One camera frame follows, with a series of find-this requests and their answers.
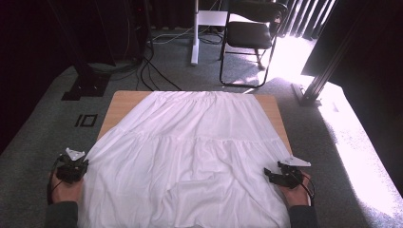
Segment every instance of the wire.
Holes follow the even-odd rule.
[[[303,187],[303,189],[305,189],[306,193],[308,194],[309,199],[311,200],[311,205],[315,206],[315,187],[314,187],[314,183],[311,181],[310,178],[308,178],[307,176],[305,176],[304,174],[302,174],[302,176],[306,179],[308,179],[308,182],[311,183],[312,187],[313,187],[313,191],[310,191],[304,184],[303,181],[299,181],[299,179],[292,173],[290,172],[290,175],[299,183],[299,185],[301,185]]]
[[[60,182],[58,182],[52,189],[51,189],[51,193],[54,191],[54,189],[57,188],[57,186],[59,186],[63,181],[60,180]]]
[[[214,8],[214,6],[216,6],[217,2],[219,2],[219,0],[216,0],[216,1],[213,3],[213,5],[210,7],[209,11],[211,11],[211,10]],[[220,4],[219,4],[218,10],[221,9],[221,4],[222,4],[222,1],[220,0]],[[181,33],[181,34],[161,34],[161,35],[159,35],[159,36],[153,38],[152,40],[157,40],[157,39],[159,39],[159,38],[161,38],[161,37],[164,37],[164,36],[174,36],[173,38],[171,38],[171,39],[168,40],[168,41],[165,41],[165,42],[162,42],[162,43],[154,43],[154,44],[156,44],[156,45],[165,45],[165,44],[168,44],[169,42],[171,42],[171,41],[173,41],[173,40],[175,40],[175,39],[178,39],[178,38],[180,38],[180,37],[186,35],[186,33],[189,32],[189,31],[190,31],[191,29],[193,29],[193,28],[194,28],[194,27],[189,28],[188,30],[186,30],[185,32],[183,32],[183,33]],[[208,29],[210,29],[210,26],[207,27],[205,30],[199,32],[198,34],[202,34],[202,33],[204,33],[205,31],[207,31]],[[209,42],[208,40],[205,41],[205,43],[207,43],[207,44],[213,44],[213,45],[216,44],[215,42]]]

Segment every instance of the sunlight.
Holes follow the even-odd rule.
[[[336,85],[329,86],[333,92],[342,92]],[[325,94],[322,96],[340,97],[339,94],[332,96],[329,86],[323,89],[322,93]],[[335,136],[337,151],[357,198],[372,212],[395,218],[401,213],[399,205],[402,198],[396,197],[399,194],[357,116],[349,105],[343,105],[348,103],[347,100],[338,102],[323,99],[321,102],[318,110]]]

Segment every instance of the white cloth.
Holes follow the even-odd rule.
[[[253,95],[153,92],[88,152],[79,227],[288,227],[287,157]]]

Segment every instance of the folding chair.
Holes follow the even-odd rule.
[[[267,73],[276,46],[278,30],[282,22],[285,21],[287,12],[286,6],[276,2],[238,0],[230,4],[220,55],[220,82],[222,84],[226,86],[258,88],[266,83]],[[234,15],[246,18],[247,21],[234,21],[232,20]],[[227,44],[232,48],[251,48],[255,53],[226,51],[225,48]],[[263,66],[260,60],[269,48],[271,49],[269,63],[267,66]],[[260,49],[264,50],[262,54],[259,54]],[[225,53],[256,55],[259,69],[266,69],[263,82],[259,85],[226,83],[222,79]]]

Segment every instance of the chair leg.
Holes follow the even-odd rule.
[[[258,49],[254,49],[254,51],[255,51],[255,55],[256,55],[256,59],[257,59],[257,62],[258,62],[258,68],[260,69],[260,70],[264,70],[264,69],[266,69],[266,67],[261,63],[261,58],[260,58],[260,55],[259,55],[259,50]]]

